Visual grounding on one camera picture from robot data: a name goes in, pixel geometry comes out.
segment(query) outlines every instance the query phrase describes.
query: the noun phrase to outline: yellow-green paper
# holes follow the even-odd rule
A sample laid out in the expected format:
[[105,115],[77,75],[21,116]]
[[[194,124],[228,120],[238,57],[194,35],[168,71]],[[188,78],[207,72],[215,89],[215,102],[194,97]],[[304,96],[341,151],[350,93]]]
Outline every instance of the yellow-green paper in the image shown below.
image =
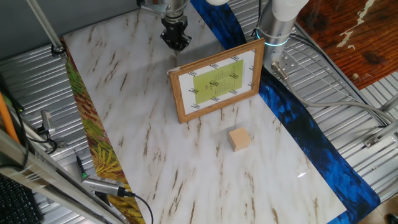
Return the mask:
[[198,90],[196,104],[224,95],[242,87],[243,60],[193,77],[193,87]]

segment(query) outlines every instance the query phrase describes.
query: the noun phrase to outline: silver cylinder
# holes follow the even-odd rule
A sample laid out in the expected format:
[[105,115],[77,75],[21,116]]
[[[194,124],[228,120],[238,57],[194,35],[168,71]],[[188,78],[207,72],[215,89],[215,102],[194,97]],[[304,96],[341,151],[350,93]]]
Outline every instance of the silver cylinder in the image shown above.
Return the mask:
[[296,17],[286,22],[278,20],[272,12],[272,0],[262,10],[256,37],[266,41],[263,63],[268,71],[272,70],[273,62],[279,63],[282,60],[284,45],[289,39],[295,20]]

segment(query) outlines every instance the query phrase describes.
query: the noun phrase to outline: wooden surface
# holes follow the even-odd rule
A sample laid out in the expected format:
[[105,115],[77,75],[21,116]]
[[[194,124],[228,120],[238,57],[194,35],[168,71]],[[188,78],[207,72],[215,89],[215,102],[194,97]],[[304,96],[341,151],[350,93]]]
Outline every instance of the wooden surface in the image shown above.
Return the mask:
[[[189,63],[188,65],[181,66],[179,70],[169,72],[170,82],[172,85],[173,97],[175,102],[175,107],[177,109],[178,121],[180,123],[185,123],[192,119],[198,118],[205,114],[208,114],[212,111],[221,109],[225,106],[231,105],[235,102],[244,100],[249,98],[250,96],[254,96],[259,92],[260,88],[260,76],[261,76],[261,68],[262,68],[262,57],[264,54],[264,39],[261,38],[259,40],[252,41],[250,43],[240,45],[239,47],[235,47],[230,50],[226,50],[224,52],[218,53],[211,57],[207,57],[201,59],[199,61]],[[180,88],[180,81],[178,76],[186,74],[188,72],[194,71],[196,69],[202,68],[207,65],[211,65],[212,63],[216,63],[222,61],[224,59],[230,58],[232,56],[247,52],[249,50],[256,50],[256,54],[254,56],[254,70],[253,70],[253,78],[252,78],[252,87],[250,91],[244,92],[242,94],[238,94],[234,97],[228,98],[227,100],[223,100],[211,106],[207,106],[198,111],[192,112],[190,114],[185,114],[183,101],[182,101],[182,93]]]
[[397,0],[310,0],[297,21],[359,89],[398,70]]

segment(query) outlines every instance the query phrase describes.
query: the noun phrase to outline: gray cable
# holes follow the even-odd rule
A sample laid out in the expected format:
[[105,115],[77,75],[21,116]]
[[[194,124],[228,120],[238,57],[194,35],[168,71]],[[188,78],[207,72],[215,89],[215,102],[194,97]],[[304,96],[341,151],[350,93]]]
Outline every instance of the gray cable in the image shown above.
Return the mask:
[[327,107],[327,106],[340,106],[340,105],[350,105],[350,106],[359,106],[368,110],[372,110],[374,112],[376,112],[377,114],[387,118],[391,123],[393,123],[395,120],[392,119],[388,114],[386,114],[385,112],[374,108],[372,106],[366,105],[364,103],[358,103],[358,102],[349,102],[349,101],[341,101],[341,102],[334,102],[334,103],[311,103],[308,102],[306,100],[304,100],[303,98],[301,98],[296,91],[293,89],[292,84],[290,83],[290,80],[287,78],[285,79],[285,82],[287,84],[287,86],[289,87],[290,91],[293,93],[293,95],[300,100],[303,104],[307,105],[307,106],[313,106],[313,107]]
[[292,84],[290,83],[289,76],[286,74],[285,71],[283,71],[283,69],[281,69],[281,67],[279,66],[278,63],[276,63],[276,62],[272,63],[272,69],[279,74],[279,76],[280,76],[280,78],[282,80],[285,80],[285,82],[286,82],[287,86],[289,87],[290,91],[292,92],[292,94],[298,100],[300,100],[303,104],[305,104],[307,106],[313,106],[313,107],[328,107],[328,106],[340,106],[340,105],[359,106],[359,107],[362,107],[362,108],[365,108],[365,109],[368,109],[368,110],[376,112],[377,114],[387,118],[391,123],[393,123],[395,121],[394,119],[392,119],[385,112],[383,112],[383,111],[381,111],[381,110],[379,110],[377,108],[374,108],[373,106],[366,105],[364,103],[349,102],[349,101],[340,101],[340,102],[334,102],[334,103],[311,103],[311,102],[308,102],[308,101],[304,100],[303,98],[301,98],[296,93],[296,91],[294,90]]

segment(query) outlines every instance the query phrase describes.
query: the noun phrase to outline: keyboard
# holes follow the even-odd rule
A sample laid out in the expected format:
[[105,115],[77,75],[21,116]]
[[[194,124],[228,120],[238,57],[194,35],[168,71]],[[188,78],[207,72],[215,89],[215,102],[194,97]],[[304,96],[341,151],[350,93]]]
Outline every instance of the keyboard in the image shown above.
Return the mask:
[[0,223],[38,224],[42,220],[32,190],[0,175]]

